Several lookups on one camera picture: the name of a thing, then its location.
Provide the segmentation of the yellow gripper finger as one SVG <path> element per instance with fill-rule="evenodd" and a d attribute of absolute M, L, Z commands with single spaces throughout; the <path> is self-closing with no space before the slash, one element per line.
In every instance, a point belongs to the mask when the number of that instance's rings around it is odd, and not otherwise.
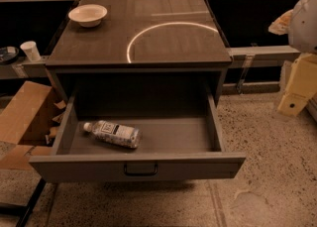
<path fill-rule="evenodd" d="M 301 54 L 291 65 L 286 87 L 277 112 L 288 117 L 297 116 L 317 93 L 317 56 Z"/>

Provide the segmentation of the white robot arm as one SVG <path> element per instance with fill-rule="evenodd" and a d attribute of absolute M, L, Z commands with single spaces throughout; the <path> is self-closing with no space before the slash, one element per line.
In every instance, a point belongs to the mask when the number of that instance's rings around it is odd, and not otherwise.
<path fill-rule="evenodd" d="M 279 114 L 295 117 L 317 93 L 317 0 L 299 0 L 268 30 L 276 35 L 288 34 L 289 45 L 300 51 L 276 108 Z"/>

